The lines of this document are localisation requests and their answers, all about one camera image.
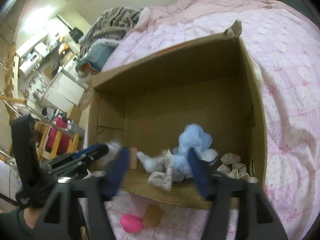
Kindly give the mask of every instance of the open cardboard box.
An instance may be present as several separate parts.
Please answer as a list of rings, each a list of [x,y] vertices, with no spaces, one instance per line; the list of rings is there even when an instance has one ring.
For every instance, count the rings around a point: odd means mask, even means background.
[[[266,133],[262,100],[246,48],[223,33],[188,41],[97,74],[89,114],[89,145],[118,139],[150,156],[178,146],[185,126],[201,125],[219,157],[232,152],[264,183]],[[192,180],[172,191],[149,184],[143,166],[122,188],[178,206],[208,209]]]

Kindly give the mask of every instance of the striped fur blanket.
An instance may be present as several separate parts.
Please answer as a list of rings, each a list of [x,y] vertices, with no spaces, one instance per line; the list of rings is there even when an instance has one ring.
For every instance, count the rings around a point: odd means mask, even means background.
[[[127,31],[137,24],[141,11],[142,9],[123,6],[104,11],[90,30],[79,40],[79,58],[82,58],[96,44],[116,48]]]

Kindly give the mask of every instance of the pink bed sheet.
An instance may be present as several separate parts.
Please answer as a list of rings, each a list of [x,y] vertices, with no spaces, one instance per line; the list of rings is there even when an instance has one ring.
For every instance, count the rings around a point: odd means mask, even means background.
[[[320,32],[289,6],[271,0],[179,0],[150,7],[106,62],[116,68],[242,21],[242,39],[263,77],[268,161],[264,190],[289,239],[300,240],[320,212]],[[208,212],[161,204],[159,228],[126,234],[124,213],[142,216],[151,200],[121,194],[107,206],[117,239],[201,238]],[[231,214],[228,239],[235,237]]]

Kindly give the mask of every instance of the pink ball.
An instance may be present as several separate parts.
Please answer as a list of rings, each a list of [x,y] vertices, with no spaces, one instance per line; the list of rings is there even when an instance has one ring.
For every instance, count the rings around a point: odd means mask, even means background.
[[[120,224],[127,233],[137,233],[143,229],[142,219],[131,214],[123,215]]]

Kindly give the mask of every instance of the black mechanical device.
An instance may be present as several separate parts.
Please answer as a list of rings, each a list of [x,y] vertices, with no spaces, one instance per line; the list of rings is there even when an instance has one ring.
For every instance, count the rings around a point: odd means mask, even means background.
[[[22,181],[17,199],[22,208],[44,209],[34,228],[34,240],[78,240],[83,226],[78,198],[88,199],[87,233],[90,240],[115,240],[104,202],[116,195],[126,169],[129,148],[105,168],[103,176],[84,178],[87,168],[108,153],[108,146],[95,144],[86,150],[57,157],[39,166],[32,140],[34,121],[22,117],[12,125],[13,150]],[[225,240],[228,231],[229,198],[239,198],[237,240],[287,240],[284,228],[257,183],[231,179],[199,160],[190,149],[188,162],[203,198],[212,201],[202,240]]]

